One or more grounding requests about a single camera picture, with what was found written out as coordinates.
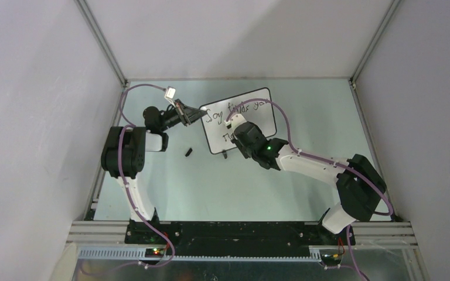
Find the black framed whiteboard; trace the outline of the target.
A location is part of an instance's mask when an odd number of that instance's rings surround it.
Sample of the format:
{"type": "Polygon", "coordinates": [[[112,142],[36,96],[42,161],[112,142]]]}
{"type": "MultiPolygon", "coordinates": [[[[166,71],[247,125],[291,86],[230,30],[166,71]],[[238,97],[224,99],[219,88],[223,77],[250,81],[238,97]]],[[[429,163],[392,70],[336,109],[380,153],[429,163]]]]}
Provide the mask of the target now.
{"type": "Polygon", "coordinates": [[[271,100],[266,87],[202,105],[200,109],[207,111],[202,124],[210,153],[216,155],[236,147],[231,142],[233,128],[227,127],[227,121],[237,123],[237,114],[256,124],[266,137],[274,136],[277,133],[274,109],[265,100],[271,100]]]}

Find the black marker cap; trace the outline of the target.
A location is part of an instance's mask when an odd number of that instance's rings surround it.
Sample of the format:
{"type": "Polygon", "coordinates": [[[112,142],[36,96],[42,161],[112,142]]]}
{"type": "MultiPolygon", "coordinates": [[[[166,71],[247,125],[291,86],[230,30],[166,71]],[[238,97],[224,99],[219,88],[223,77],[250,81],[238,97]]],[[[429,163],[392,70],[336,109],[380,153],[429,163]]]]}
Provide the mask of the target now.
{"type": "Polygon", "coordinates": [[[193,152],[193,149],[192,148],[189,148],[188,150],[187,150],[187,152],[185,153],[185,157],[189,157],[190,156],[190,154],[193,152]]]}

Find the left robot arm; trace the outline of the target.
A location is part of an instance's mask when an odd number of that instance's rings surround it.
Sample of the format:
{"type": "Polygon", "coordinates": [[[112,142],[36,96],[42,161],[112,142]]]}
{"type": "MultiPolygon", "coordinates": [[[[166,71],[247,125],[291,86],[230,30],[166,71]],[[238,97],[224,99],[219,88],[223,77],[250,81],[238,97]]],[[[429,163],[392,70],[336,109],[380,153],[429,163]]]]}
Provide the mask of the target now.
{"type": "Polygon", "coordinates": [[[151,222],[156,208],[149,199],[148,188],[141,177],[147,152],[165,152],[169,136],[166,131],[178,124],[189,126],[207,114],[207,109],[193,108],[176,99],[167,109],[151,106],[142,112],[144,126],[112,126],[102,153],[101,167],[124,190],[130,220],[145,222],[139,236],[148,244],[158,242],[162,228],[151,222]]]}

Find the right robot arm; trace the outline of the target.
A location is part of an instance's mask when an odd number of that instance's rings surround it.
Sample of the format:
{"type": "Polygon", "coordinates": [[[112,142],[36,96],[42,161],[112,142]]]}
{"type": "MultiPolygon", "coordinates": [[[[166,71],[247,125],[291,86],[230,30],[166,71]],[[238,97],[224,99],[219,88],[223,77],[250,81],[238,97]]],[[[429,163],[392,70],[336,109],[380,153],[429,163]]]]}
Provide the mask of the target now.
{"type": "Polygon", "coordinates": [[[348,225],[368,222],[376,214],[387,186],[365,156],[326,159],[309,155],[294,150],[287,140],[266,138],[259,126],[239,118],[227,121],[226,127],[232,130],[231,142],[244,158],[264,169],[298,173],[337,190],[339,202],[324,213],[317,229],[323,244],[334,244],[348,225]]]}

